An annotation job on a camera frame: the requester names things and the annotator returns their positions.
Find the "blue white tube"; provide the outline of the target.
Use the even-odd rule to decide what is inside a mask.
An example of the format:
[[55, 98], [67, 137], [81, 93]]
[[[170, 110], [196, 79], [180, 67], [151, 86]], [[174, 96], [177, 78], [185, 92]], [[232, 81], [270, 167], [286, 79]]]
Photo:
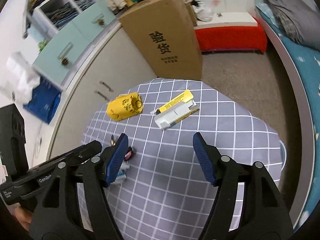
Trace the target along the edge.
[[127, 161], [122, 162], [120, 169], [117, 173], [116, 179], [112, 184], [115, 184], [115, 185], [122, 184], [127, 179], [126, 172], [130, 168], [131, 168], [131, 165]]

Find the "black snack wrapper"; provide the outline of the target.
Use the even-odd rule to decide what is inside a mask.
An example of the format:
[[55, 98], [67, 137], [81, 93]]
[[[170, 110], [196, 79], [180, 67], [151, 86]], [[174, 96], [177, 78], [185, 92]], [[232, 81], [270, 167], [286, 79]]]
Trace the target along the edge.
[[[110, 139], [110, 145], [114, 146], [116, 144], [116, 139], [114, 138], [114, 135], [111, 135]], [[135, 152], [131, 146], [127, 148], [127, 153], [125, 154], [124, 161], [129, 161], [133, 156], [135, 155]]]

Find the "yellow bag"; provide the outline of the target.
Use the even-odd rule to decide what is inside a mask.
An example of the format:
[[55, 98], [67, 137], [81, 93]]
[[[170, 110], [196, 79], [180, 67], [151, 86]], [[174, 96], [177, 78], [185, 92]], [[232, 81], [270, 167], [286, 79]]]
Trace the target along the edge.
[[124, 94], [110, 101], [106, 114], [114, 121], [121, 121], [143, 111], [143, 101], [138, 92]]

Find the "yellow white carton box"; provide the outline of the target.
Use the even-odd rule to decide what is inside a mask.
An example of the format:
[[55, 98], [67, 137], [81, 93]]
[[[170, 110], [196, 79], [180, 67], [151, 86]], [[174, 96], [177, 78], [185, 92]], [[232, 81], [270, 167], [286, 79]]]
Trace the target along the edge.
[[190, 90], [185, 90], [163, 106], [151, 111], [154, 115], [155, 124], [161, 129], [166, 130], [176, 125], [178, 122], [187, 118], [200, 109], [194, 101], [194, 96]]

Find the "blue parcel bag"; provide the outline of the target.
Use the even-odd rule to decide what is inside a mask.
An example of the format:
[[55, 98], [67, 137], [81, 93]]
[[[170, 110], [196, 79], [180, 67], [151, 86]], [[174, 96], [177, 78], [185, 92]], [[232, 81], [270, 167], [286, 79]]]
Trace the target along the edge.
[[23, 108], [36, 116], [42, 122], [50, 124], [61, 100], [61, 91], [44, 77], [40, 84], [33, 89], [32, 99]]

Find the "grey checked tablecloth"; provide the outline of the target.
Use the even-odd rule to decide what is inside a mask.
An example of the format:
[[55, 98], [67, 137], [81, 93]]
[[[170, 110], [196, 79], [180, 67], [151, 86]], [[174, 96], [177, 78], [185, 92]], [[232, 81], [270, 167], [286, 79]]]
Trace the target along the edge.
[[[199, 110], [167, 130], [157, 127], [153, 112], [185, 90]], [[135, 155], [125, 181], [105, 190], [125, 239], [197, 239], [211, 210], [216, 188], [206, 181], [193, 149], [193, 135], [238, 163], [262, 162], [275, 182], [281, 177], [283, 143], [263, 120], [200, 81], [153, 79], [132, 89], [143, 112], [119, 122], [106, 107], [95, 112], [83, 143], [104, 147], [126, 134]]]

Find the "beige low cabinet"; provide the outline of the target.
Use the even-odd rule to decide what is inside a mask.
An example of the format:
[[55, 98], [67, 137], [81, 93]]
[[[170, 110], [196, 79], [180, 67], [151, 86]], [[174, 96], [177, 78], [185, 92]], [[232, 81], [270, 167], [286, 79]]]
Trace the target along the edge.
[[37, 160], [48, 160], [79, 146], [96, 111], [121, 93], [154, 78], [155, 72], [121, 24], [112, 24], [62, 93], [52, 122], [42, 127]]

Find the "white paper shopping bag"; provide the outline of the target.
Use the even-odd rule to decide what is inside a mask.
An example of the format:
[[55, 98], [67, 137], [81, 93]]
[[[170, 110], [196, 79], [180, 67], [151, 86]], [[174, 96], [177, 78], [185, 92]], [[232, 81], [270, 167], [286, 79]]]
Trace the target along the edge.
[[1, 93], [13, 102], [28, 104], [33, 89], [39, 85], [40, 75], [19, 51], [12, 53], [1, 67]]

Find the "metal stair handrail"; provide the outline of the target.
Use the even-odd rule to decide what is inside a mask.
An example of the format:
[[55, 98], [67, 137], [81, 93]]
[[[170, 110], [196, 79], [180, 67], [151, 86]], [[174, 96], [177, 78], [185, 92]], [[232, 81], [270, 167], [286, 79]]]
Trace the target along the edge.
[[25, 40], [28, 37], [28, 29], [29, 29], [29, 1], [25, 1], [25, 6], [23, 10], [23, 29], [22, 29], [22, 38]]

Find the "lilac teal stair cabinet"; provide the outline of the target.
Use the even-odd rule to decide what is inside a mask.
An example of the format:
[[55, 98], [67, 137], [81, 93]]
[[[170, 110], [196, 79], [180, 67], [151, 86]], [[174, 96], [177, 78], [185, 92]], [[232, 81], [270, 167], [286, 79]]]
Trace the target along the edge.
[[39, 46], [32, 67], [60, 90], [116, 23], [104, 0], [30, 0], [28, 36]]

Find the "tall brown cardboard box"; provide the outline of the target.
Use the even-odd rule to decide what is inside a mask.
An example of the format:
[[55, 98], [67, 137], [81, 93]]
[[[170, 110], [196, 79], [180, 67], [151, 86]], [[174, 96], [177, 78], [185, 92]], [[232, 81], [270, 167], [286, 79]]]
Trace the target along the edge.
[[183, 0], [145, 0], [119, 22], [158, 77], [201, 79], [202, 54]]

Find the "teal patterned mattress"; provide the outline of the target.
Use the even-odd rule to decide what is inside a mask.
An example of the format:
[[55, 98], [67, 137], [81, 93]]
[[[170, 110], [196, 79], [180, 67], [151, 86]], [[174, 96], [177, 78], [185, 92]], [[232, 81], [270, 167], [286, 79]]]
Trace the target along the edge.
[[319, 51], [291, 41], [266, 3], [256, 5], [260, 24], [279, 54], [295, 93], [302, 163], [290, 216], [298, 230], [319, 201]]

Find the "red fabric bench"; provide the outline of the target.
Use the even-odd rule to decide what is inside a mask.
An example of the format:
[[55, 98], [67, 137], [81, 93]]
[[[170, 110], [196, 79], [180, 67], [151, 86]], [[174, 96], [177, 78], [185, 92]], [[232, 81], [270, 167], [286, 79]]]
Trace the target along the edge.
[[196, 29], [202, 52], [259, 51], [267, 49], [267, 36], [259, 22], [255, 26], [226, 26]]

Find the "grey folded duvet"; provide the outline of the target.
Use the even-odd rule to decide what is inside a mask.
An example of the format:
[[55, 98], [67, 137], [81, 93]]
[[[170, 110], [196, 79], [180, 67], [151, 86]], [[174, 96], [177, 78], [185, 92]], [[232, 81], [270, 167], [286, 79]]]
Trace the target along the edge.
[[265, 0], [286, 35], [298, 44], [319, 50], [319, 12], [302, 0]]

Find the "white board on bench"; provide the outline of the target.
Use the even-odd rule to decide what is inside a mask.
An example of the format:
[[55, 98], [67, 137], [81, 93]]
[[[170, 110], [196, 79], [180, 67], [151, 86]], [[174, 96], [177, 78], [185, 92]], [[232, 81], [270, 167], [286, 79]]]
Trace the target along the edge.
[[214, 14], [209, 22], [197, 21], [194, 29], [217, 27], [257, 27], [257, 21], [248, 12], [223, 12]]

